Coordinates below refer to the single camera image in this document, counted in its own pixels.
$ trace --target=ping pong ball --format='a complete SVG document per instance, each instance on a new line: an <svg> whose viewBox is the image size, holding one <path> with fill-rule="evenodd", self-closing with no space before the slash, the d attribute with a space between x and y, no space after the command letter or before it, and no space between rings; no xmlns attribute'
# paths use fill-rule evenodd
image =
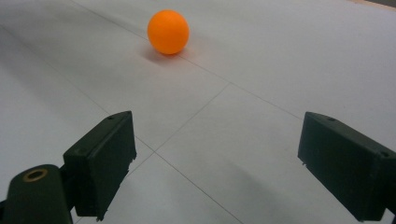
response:
<svg viewBox="0 0 396 224"><path fill-rule="evenodd" d="M148 40L160 53L176 54L189 40L189 25L174 10L159 11L148 23Z"/></svg>

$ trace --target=screw hole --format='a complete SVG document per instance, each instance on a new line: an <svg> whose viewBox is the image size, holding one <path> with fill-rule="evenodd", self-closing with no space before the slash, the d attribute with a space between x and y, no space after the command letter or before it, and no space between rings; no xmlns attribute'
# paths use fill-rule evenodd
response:
<svg viewBox="0 0 396 224"><path fill-rule="evenodd" d="M24 182L35 182L35 181L43 178L44 176L46 176L47 173L48 173L48 170L46 170L46 169L35 169L35 170L27 173L23 177L23 181Z"/></svg>
<svg viewBox="0 0 396 224"><path fill-rule="evenodd" d="M381 155L383 155L384 157L389 157L388 152L381 152Z"/></svg>

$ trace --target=floor seam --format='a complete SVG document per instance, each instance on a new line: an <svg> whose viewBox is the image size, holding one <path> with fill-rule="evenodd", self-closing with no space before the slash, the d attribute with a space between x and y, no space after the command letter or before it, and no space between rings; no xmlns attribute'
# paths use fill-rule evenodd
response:
<svg viewBox="0 0 396 224"><path fill-rule="evenodd" d="M152 151L155 151L154 149L152 149L151 147L149 147L149 145L147 145L142 139L140 139L138 136L134 136L135 138L137 138L140 142L142 142L146 147L148 147L149 149L151 149Z"/></svg>
<svg viewBox="0 0 396 224"><path fill-rule="evenodd" d="M127 176L124 177L124 179L128 178L128 176L130 176L135 170L137 170L137 168L139 168L143 163L145 163L146 160L148 160L152 155L154 155L154 151L151 152L151 154L145 158L140 164L138 164L133 170L131 170L131 172L129 172L129 174Z"/></svg>
<svg viewBox="0 0 396 224"><path fill-rule="evenodd" d="M103 20L108 21L108 22L111 22L111 23L117 25L118 27L120 27L121 29L124 29L125 31L127 31L127 32L129 32L129 33L131 33L131 34L136 35L136 36L138 36L138 37L140 37L140 38L145 39L145 40L148 41L147 38L145 38L145 37L143 37L143 36L141 36L141 35L136 34L135 32L131 31L130 29L128 29L128 28L126 28L126 27L124 27L124 26L122 26L122 25L116 23L115 21L113 21L113 20L111 20L111 19L109 19L109 18L107 18L107 17L105 17L105 16L99 14L98 12L96 12L96 11L94 11L94 10L92 10L92 9L89 9L89 8L85 7L85 6L83 6L82 4L80 4L80 3L78 3L78 2L76 2L76 1L74 1L74 0L69 0L69 1L73 2L74 4L76 4L76 5L79 6L79 7L84 8L85 10L91 12L92 14L94 14L94 15L96 15L96 16L102 18ZM278 106L278 105L275 105L275 104L271 103L270 101L264 100L264 99L262 99L259 95L254 94L254 93L252 93L251 91L248 91L248 90L246 90L245 88L240 87L239 85L236 85L235 83L231 82L231 80L227 80L226 78L224 78L224 77L218 75L217 73L212 72L212 71L210 71L210 70L208 70L208 69L202 67L201 65L199 65L199 64L197 64L197 63L194 63L194 62L188 60L187 58L185 58L185 57L183 57L183 56L181 56L181 55L177 55L177 57L179 57L179 58L185 60L186 62L191 63L191 64L193 64L193 65L195 65L195 66L197 66L197 67L199 67L199 68L201 68L201 69L203 69L204 71L206 71L207 73L209 73L209 74L211 74L211 75L213 75L213 76L215 76L215 77L218 77L218 78L220 78L220 79L222 79L222 80L224 80L224 81L226 81L226 82L228 82L228 83L231 83L231 84L235 85L235 87L238 87L239 89L241 89L241 90L243 90L243 91L246 91L246 92L248 92L248 93L250 93L250 94L256 96L257 98L261 99L261 100L264 101L265 103L268 103L269 105L272 105L272 106L274 106L274 107L276 107L276 108L282 110L283 112L285 112L285 113L287 113L287 114L289 114L289 115L291 115L291 116L297 118L297 119L301 119L301 118L299 118L298 116L296 116L296 115L292 114L291 112L289 112L288 110L286 110L286 109L284 109L284 108L282 108L282 107L280 107L280 106Z"/></svg>
<svg viewBox="0 0 396 224"><path fill-rule="evenodd" d="M219 91L218 94L216 94L214 97L212 97L212 99L210 99L204 106L202 106L194 115L191 116L191 118L187 119L174 133L171 134L171 136L169 136L159 147L157 147L157 149L155 149L154 151L157 151L158 149L160 149L163 145L165 145L173 136L175 136L184 126L186 126L190 120L194 119L202 110L204 110L214 99L216 99L222 92L224 92L224 90L229 87L231 84L231 82L228 82L227 85L225 85L225 87L223 89L221 89L221 91Z"/></svg>
<svg viewBox="0 0 396 224"><path fill-rule="evenodd" d="M80 217L74 224L78 224L84 217Z"/></svg>
<svg viewBox="0 0 396 224"><path fill-rule="evenodd" d="M106 16L103 16L103 15L101 15L100 13L98 13L98 12L96 12L96 11L94 11L94 10L88 8L88 7L85 7L85 6L83 6L82 4L80 4L80 3L78 3L78 2L76 2L76 1L74 1L74 0L69 0L69 1L73 2L74 4L76 4L76 5L79 6L79 7L84 8L84 9L87 10L87 11L91 12L93 15L96 15L96 16L98 16L98 17L102 18L103 20L108 21L108 22L110 22L110 23L113 23L113 24L117 25L118 27L120 27L121 29L123 29L123 30L125 30L125 31L127 31L127 32L129 32L129 33L131 33L131 34L133 34L133 35L136 35L136 36L138 36L138 37L140 37L140 38L142 38L142 39L144 39L144 40L146 40L146 41L149 42L149 40L148 40L147 38L145 38L145 37L143 37L143 36L141 36L141 35L138 35L137 33L133 32L132 30L126 28L126 27L123 26L123 25L120 25L120 24L116 23L115 21L113 21L113 20L107 18ZM221 77L221 76L219 76L218 74L216 74L216 73L214 73L214 72L212 72L212 71L210 71L210 70L207 70L206 68L202 67L201 65L199 65L199 64L197 64L197 63L193 63L192 61L186 59L185 57L182 57L182 56L179 55L179 54L177 55L177 57L179 57L179 58L185 60L186 62L188 62L188 63L190 63L190 64L193 64L193 65L195 65L195 66L197 66L197 67L203 69L204 71L206 71L207 73L209 73L209 74L211 74L211 75L213 75L213 76L215 76L215 77L218 77L218 78L220 78L220 79L222 79L222 80L224 80L224 81L226 81L226 82L230 82L229 80L225 79L224 77Z"/></svg>
<svg viewBox="0 0 396 224"><path fill-rule="evenodd" d="M87 97L88 100L90 100L91 102L93 102L96 106L98 106L101 110L103 110L106 114L110 115L110 113L108 113L104 108L102 108L97 102L95 102L87 93L85 93L84 91L82 91L79 87L77 87L75 84L73 84L72 81L70 81L67 77L65 77L58 69L56 69L52 64L50 64L49 62L47 62L47 60L45 60L43 57L41 57L39 54L37 54L34 50L32 50L27 44L25 44L23 41L21 41L19 38L17 38L14 34L12 34L12 32L10 32L6 27L4 27L4 25L1 25L1 28L4 29L9 35L11 35L13 38L15 38L17 41L19 41L21 43L21 45L23 45L24 48L26 48L27 50L29 50L31 53L33 53L40 61L42 61L44 64L46 64L47 66L49 66L51 69L53 69L58 77L63 78L65 81L67 81L73 88L75 88L77 91L79 91L81 94L83 94L85 97Z"/></svg>
<svg viewBox="0 0 396 224"><path fill-rule="evenodd" d="M169 164L172 168L174 168L179 174L181 174L184 178L186 178L190 183L192 183L198 190L200 190L204 195L206 195L209 199L211 199L215 204L217 204L220 208L222 208L225 212L227 212L230 216L235 218L239 223L244 224L238 217L236 217L233 213L231 213L228 209L226 209L223 205L217 202L213 197L211 197L208 193L206 193L203 189L198 187L194 182L192 182L188 177L186 177L183 173L181 173L174 165L172 165L169 161L167 161L164 157L162 157L157 152L154 152L157 156L159 156L162 160L164 160L167 164Z"/></svg>

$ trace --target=white floor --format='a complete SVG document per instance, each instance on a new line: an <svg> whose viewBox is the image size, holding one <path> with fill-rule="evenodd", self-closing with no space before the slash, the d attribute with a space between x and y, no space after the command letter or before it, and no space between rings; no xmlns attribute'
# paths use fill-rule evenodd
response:
<svg viewBox="0 0 396 224"><path fill-rule="evenodd" d="M177 56L146 36L164 8L190 25ZM396 12L347 0L0 1L0 201L132 110L104 224L358 223L297 158L304 112L396 149L395 59Z"/></svg>

